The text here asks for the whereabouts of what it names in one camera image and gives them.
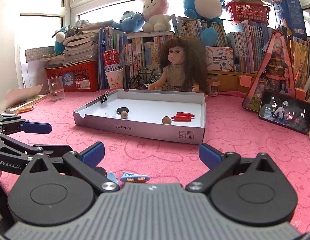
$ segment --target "white cardboard box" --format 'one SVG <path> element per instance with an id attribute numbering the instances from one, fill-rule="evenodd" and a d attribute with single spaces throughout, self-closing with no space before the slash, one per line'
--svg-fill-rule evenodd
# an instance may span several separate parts
<path id="1" fill-rule="evenodd" d="M 107 117 L 106 112 L 120 107 L 129 108 L 128 118 Z M 163 124 L 164 116 L 177 112 L 192 113 L 191 122 Z M 203 142 L 206 104 L 202 93 L 115 90 L 108 94 L 107 101 L 97 98 L 73 111 L 77 125 L 99 130 L 127 134 L 149 139 L 201 144 Z"/>
<path id="2" fill-rule="evenodd" d="M 233 48 L 206 47 L 207 70 L 234 71 Z"/>

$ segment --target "cat cup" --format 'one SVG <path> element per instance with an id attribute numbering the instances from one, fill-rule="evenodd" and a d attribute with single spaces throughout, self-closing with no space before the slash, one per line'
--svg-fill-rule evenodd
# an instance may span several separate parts
<path id="1" fill-rule="evenodd" d="M 114 71 L 105 71 L 109 88 L 111 91 L 116 89 L 123 89 L 122 85 L 122 75 L 123 75 L 123 68 Z"/>

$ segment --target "doll face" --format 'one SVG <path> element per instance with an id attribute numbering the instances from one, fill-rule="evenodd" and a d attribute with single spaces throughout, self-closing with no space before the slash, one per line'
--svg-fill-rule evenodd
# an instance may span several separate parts
<path id="1" fill-rule="evenodd" d="M 185 61 L 185 52 L 182 47 L 173 47 L 168 50 L 168 60 L 173 64 L 183 64 Z"/>

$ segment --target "blue box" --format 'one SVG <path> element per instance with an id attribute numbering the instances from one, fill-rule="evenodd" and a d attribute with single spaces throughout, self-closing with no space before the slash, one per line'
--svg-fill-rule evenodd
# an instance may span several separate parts
<path id="1" fill-rule="evenodd" d="M 282 0 L 272 2 L 276 12 L 276 27 L 287 28 L 287 35 L 306 40 L 306 28 L 303 10 L 299 0 Z"/>

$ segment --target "pink tablecloth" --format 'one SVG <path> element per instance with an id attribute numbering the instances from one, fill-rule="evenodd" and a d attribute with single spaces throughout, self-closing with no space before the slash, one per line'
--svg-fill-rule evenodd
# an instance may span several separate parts
<path id="1" fill-rule="evenodd" d="M 100 166 L 120 177 L 122 171 L 151 176 L 152 183 L 178 182 L 186 185 L 208 169 L 198 157 L 198 146 L 150 140 L 75 126 L 72 111 L 98 96 L 97 93 L 66 93 L 62 101 L 43 100 L 22 118 L 49 122 L 48 135 L 11 135 L 29 145 L 69 144 L 82 151 L 102 141 L 106 154 Z M 207 98 L 204 142 L 222 152 L 235 151 L 245 157 L 268 152 L 295 188 L 299 200 L 292 224 L 300 231 L 310 230 L 310 143 L 307 135 L 258 119 L 244 111 L 242 98 Z M 8 194 L 18 176 L 3 173 L 1 185 Z"/>

